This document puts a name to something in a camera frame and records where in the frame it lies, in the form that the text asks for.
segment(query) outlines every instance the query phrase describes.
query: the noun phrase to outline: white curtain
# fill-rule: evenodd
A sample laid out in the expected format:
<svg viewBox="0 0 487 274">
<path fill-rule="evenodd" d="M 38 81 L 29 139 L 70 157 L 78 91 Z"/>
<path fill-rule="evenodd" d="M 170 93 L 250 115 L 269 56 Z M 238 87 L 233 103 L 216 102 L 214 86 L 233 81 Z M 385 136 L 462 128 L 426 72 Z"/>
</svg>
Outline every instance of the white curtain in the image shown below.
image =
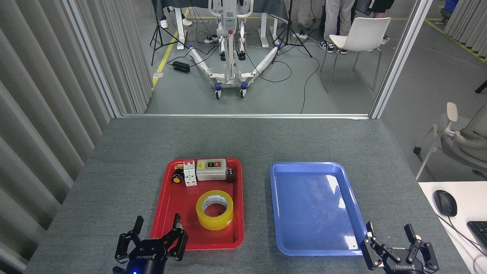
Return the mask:
<svg viewBox="0 0 487 274">
<path fill-rule="evenodd" d="M 103 129 L 151 81 L 129 0 L 0 1 L 0 273 L 21 273 Z"/>
<path fill-rule="evenodd" d="M 459 0 L 445 33 L 487 56 L 487 0 Z"/>
</svg>

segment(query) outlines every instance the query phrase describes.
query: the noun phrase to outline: packing tape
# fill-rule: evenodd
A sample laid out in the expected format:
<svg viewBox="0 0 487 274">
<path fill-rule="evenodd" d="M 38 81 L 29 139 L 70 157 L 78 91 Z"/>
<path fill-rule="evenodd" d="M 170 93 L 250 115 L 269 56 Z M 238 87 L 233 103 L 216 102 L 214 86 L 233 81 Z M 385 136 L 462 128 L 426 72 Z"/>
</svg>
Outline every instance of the packing tape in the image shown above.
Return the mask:
<svg viewBox="0 0 487 274">
<path fill-rule="evenodd" d="M 212 204 L 221 204 L 226 207 L 223 214 L 211 217 L 205 214 L 205 210 Z M 233 219 L 233 200 L 228 193 L 221 190 L 211 190 L 198 199 L 196 202 L 196 214 L 201 226 L 208 230 L 220 230 L 227 227 Z"/>
</svg>

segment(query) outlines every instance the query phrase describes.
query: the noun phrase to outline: black shorts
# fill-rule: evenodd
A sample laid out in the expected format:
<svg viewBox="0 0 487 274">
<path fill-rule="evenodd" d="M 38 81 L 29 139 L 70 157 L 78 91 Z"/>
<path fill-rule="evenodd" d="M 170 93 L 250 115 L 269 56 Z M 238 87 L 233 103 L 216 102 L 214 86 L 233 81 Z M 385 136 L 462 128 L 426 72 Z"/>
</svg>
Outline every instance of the black shorts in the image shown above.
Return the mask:
<svg viewBox="0 0 487 274">
<path fill-rule="evenodd" d="M 369 5 L 369 10 L 372 12 L 384 13 L 390 9 L 394 4 L 394 0 L 372 0 Z"/>
</svg>

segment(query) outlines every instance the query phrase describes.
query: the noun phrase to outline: gray floor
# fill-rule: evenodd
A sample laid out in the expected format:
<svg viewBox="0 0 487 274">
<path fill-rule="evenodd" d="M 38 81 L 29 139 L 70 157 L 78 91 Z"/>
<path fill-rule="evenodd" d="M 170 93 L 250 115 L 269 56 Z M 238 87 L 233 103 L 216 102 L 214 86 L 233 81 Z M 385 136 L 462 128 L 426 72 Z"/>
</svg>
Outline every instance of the gray floor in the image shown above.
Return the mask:
<svg viewBox="0 0 487 274">
<path fill-rule="evenodd" d="M 399 38 L 404 30 L 406 18 L 412 9 L 413 1 L 396 1 L 391 9 L 394 18 L 389 25 L 387 34 L 391 40 L 381 46 L 382 61 L 379 69 L 378 84 L 382 82 L 385 72 L 392 60 Z M 444 0 L 434 0 L 427 18 L 439 19 L 440 7 Z M 138 21 L 146 54 L 150 67 L 152 49 L 148 42 L 155 28 L 155 18 L 149 1 L 134 1 L 132 3 Z M 202 17 L 208 16 L 203 9 L 197 9 Z M 203 18 L 209 30 L 215 29 L 215 22 Z M 270 49 L 258 48 L 260 42 L 258 34 L 252 34 L 259 25 L 258 19 L 249 19 L 246 24 L 247 50 L 252 61 L 257 62 Z M 169 22 L 168 31 L 174 33 L 175 29 Z M 196 24 L 188 29 L 188 40 L 194 40 Z M 199 23 L 197 31 L 207 31 Z M 164 41 L 170 36 L 164 35 Z M 321 41 L 319 31 L 311 34 L 311 38 Z M 324 52 L 313 43 L 306 42 L 307 48 L 319 62 L 322 62 Z M 198 48 L 208 51 L 210 46 L 197 44 Z M 167 47 L 158 50 L 154 57 L 154 66 L 151 71 L 156 72 L 166 53 Z M 168 60 L 183 56 L 187 50 L 171 50 Z M 224 90 L 222 98 L 216 100 L 214 90 L 209 81 L 197 69 L 192 67 L 189 74 L 174 71 L 165 65 L 164 77 L 159 79 L 152 99 L 148 105 L 148 114 L 297 114 L 304 108 L 306 114 L 350 114 L 368 113 L 376 97 L 372 92 L 373 77 L 377 56 L 367 53 L 360 56 L 355 73 L 352 72 L 356 53 L 349 52 L 346 56 L 338 56 L 337 67 L 333 77 L 333 86 L 329 94 L 326 93 L 323 83 L 328 85 L 333 55 L 329 55 L 323 73 L 319 70 L 308 80 L 306 90 L 303 86 L 306 79 L 315 71 L 318 64 L 300 53 L 297 48 L 291 49 L 277 60 L 288 64 L 292 75 L 286 81 L 270 83 L 257 79 L 247 92 L 245 98 L 238 96 L 238 89 Z M 210 67 L 216 72 L 223 69 L 223 62 L 219 61 L 218 52 L 208 59 Z M 253 67 L 249 61 L 242 65 L 244 70 Z M 270 80 L 280 80 L 290 75 L 289 69 L 282 63 L 270 65 L 264 72 L 264 77 Z M 487 92 L 475 94 L 473 91 L 487 78 L 487 65 L 469 53 L 460 45 L 433 28 L 428 23 L 423 27 L 416 39 L 411 54 L 402 70 L 401 76 L 391 95 L 388 106 L 382 116 L 383 122 L 395 136 L 403 149 L 404 156 L 414 173 L 419 169 L 420 159 L 412 153 L 412 148 L 424 132 L 445 112 L 446 102 L 452 101 L 458 105 L 459 114 L 472 117 L 475 112 L 487 103 Z M 427 141 L 420 144 L 423 148 L 430 145 Z M 486 180 L 474 175 L 471 169 L 460 165 L 442 155 L 441 152 L 433 154 L 420 181 L 463 181 Z"/>
</svg>

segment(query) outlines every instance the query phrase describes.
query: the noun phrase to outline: light stand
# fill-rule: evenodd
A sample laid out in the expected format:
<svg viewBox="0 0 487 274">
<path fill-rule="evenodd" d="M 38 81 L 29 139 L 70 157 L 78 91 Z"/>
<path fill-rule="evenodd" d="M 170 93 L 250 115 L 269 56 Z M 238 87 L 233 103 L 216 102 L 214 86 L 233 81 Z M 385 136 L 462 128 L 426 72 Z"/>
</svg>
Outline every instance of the light stand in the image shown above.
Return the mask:
<svg viewBox="0 0 487 274">
<path fill-rule="evenodd" d="M 154 54 L 156 52 L 156 50 L 164 47 L 164 46 L 168 46 L 168 45 L 171 45 L 171 44 L 176 44 L 176 43 L 180 43 L 179 39 L 174 37 L 174 35 L 172 35 L 169 31 L 167 31 L 165 28 L 161 27 L 161 24 L 159 22 L 159 19 L 157 18 L 157 15 L 155 16 L 155 21 L 156 21 L 156 28 L 154 30 L 154 34 L 152 35 L 152 39 L 150 40 L 150 43 L 149 43 L 149 46 L 152 45 L 152 42 L 154 42 L 154 50 L 152 52 L 152 61 L 150 62 L 150 65 L 154 65 Z M 164 44 L 162 42 L 162 34 L 161 34 L 161 29 L 163 31 L 165 31 L 167 34 L 171 35 L 173 38 L 174 38 L 174 41 L 173 42 L 170 42 L 170 43 L 167 43 L 167 44 Z"/>
<path fill-rule="evenodd" d="M 306 50 L 306 52 L 308 53 L 309 57 L 313 58 L 313 56 L 311 55 L 311 53 L 309 52 L 309 50 L 306 48 L 306 46 L 303 44 L 303 42 L 301 41 L 301 39 L 298 36 L 296 36 L 296 34 L 295 34 L 294 30 L 293 30 L 293 27 L 291 26 L 292 23 L 293 23 L 292 20 L 291 20 L 291 12 L 292 12 L 292 10 L 293 10 L 293 0 L 291 0 L 290 3 L 289 3 L 287 26 L 281 32 L 281 34 L 279 34 L 277 36 L 277 38 L 274 40 L 274 44 L 276 44 L 276 41 L 278 39 L 281 39 L 281 43 L 279 44 L 279 49 L 277 50 L 276 55 L 274 56 L 274 59 L 272 59 L 272 63 L 274 63 L 274 60 L 276 59 L 277 55 L 279 54 L 279 50 L 282 49 L 285 46 L 303 47 Z M 298 39 L 299 44 L 292 44 L 292 43 L 289 42 L 289 39 L 290 39 L 290 36 L 291 35 L 295 36 Z"/>
</svg>

